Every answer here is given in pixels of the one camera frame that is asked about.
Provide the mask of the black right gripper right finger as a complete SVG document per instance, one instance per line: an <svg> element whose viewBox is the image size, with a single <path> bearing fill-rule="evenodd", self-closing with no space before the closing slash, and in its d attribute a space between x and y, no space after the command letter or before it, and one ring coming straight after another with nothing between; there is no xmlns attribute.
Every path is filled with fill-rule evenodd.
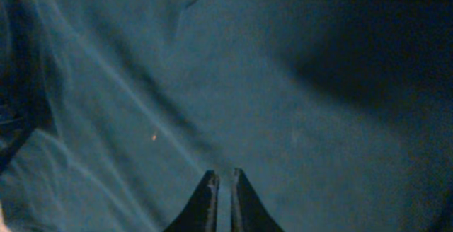
<svg viewBox="0 0 453 232"><path fill-rule="evenodd" d="M271 217L252 184L240 168L234 169L231 190L232 232L283 232Z"/></svg>

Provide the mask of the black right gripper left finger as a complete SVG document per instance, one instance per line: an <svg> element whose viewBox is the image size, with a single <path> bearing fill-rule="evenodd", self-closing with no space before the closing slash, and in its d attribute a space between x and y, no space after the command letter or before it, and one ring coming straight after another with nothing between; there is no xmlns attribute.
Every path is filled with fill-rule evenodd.
<svg viewBox="0 0 453 232"><path fill-rule="evenodd" d="M198 183L181 213L164 229L164 232L215 232L219 176L208 170Z"/></svg>

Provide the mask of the black t-shirt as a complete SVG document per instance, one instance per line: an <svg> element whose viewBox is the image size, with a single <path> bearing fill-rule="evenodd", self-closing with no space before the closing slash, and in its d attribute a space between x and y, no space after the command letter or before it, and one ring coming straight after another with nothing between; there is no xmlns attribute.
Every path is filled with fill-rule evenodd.
<svg viewBox="0 0 453 232"><path fill-rule="evenodd" d="M452 230L452 0L1 0L1 230Z"/></svg>

